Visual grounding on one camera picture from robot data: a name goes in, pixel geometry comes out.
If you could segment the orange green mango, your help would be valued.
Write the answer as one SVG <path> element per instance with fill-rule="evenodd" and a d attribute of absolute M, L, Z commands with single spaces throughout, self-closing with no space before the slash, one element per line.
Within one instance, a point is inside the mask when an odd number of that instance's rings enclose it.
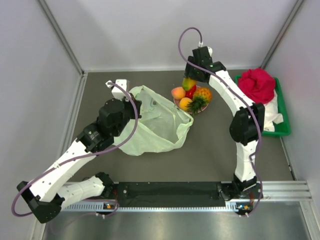
<path fill-rule="evenodd" d="M 196 80 L 193 80 L 191 78 L 185 77 L 182 81 L 182 88 L 187 92 L 189 91 L 193 86 L 197 84 Z"/>

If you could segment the red bell pepper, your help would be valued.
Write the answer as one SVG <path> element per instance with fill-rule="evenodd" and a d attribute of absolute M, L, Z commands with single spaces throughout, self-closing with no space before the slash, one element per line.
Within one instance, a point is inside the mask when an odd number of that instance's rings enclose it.
<path fill-rule="evenodd" d="M 194 96 L 194 93 L 197 89 L 197 86 L 194 85 L 193 87 L 190 88 L 190 90 L 186 91 L 185 92 L 185 97 L 186 98 L 189 98 L 189 99 L 193 99 L 193 96 Z"/>

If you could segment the toy pineapple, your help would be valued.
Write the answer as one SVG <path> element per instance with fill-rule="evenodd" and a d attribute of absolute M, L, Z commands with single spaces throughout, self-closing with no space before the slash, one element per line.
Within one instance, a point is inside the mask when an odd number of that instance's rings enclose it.
<path fill-rule="evenodd" d="M 194 92 L 191 107 L 189 111 L 191 114 L 195 115 L 198 112 L 202 112 L 203 109 L 211 102 L 212 92 L 206 87 L 199 87 Z"/>

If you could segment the yellow orange fruit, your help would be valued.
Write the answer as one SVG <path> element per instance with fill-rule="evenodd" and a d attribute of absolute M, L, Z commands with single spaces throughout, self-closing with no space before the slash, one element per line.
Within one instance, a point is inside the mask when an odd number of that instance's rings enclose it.
<path fill-rule="evenodd" d="M 188 97 L 184 97 L 179 101 L 178 106 L 181 110 L 188 112 L 192 105 L 192 102 L 193 102 L 192 99 Z"/>

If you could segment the pale green plastic bag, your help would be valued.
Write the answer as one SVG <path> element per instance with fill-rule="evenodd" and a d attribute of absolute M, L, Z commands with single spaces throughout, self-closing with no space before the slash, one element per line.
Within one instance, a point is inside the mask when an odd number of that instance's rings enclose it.
<path fill-rule="evenodd" d="M 119 149 L 127 155 L 140 156 L 181 148 L 193 117 L 145 85 L 132 88 L 130 93 L 142 101 L 141 118 L 133 136 Z"/>

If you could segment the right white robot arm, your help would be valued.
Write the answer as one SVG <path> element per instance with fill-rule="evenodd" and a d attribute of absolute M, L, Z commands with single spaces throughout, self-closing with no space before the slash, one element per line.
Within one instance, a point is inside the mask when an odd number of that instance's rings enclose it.
<path fill-rule="evenodd" d="M 192 80 L 207 83 L 232 112 L 229 133 L 236 143 L 236 168 L 232 187 L 225 194 L 245 198 L 257 184 L 255 158 L 264 128 L 265 106 L 255 103 L 240 90 L 226 67 L 219 61 L 213 62 L 212 49 L 207 46 L 192 51 L 184 74 Z"/>

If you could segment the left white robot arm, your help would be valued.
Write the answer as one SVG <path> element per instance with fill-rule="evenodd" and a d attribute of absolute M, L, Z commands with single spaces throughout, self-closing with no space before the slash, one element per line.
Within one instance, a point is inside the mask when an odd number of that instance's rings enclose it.
<path fill-rule="evenodd" d="M 95 157 L 114 151 L 129 141 L 132 133 L 123 142 L 113 145 L 130 120 L 134 121 L 134 128 L 137 128 L 141 106 L 142 101 L 135 99 L 132 94 L 123 99 L 108 100 L 100 108 L 96 121 L 83 129 L 49 169 L 30 182 L 18 184 L 20 196 L 41 224 L 48 223 L 74 203 L 87 199 L 107 199 L 113 194 L 114 182 L 104 172 L 81 182 L 66 183 Z"/>

